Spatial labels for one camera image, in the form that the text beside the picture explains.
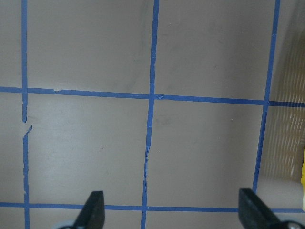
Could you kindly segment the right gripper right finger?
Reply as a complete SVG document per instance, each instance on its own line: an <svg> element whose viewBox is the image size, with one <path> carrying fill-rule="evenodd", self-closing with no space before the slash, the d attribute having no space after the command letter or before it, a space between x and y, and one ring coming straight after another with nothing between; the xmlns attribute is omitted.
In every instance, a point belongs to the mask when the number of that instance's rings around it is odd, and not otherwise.
<svg viewBox="0 0 305 229"><path fill-rule="evenodd" d="M275 229L281 223L250 188L239 189L238 218L244 229Z"/></svg>

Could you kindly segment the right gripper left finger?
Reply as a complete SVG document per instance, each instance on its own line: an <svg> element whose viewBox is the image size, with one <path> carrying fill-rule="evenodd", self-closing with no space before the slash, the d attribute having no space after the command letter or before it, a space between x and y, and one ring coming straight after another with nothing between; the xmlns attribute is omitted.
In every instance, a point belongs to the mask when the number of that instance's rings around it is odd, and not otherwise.
<svg viewBox="0 0 305 229"><path fill-rule="evenodd" d="M74 222L74 228L103 228L105 207L103 191L93 191Z"/></svg>

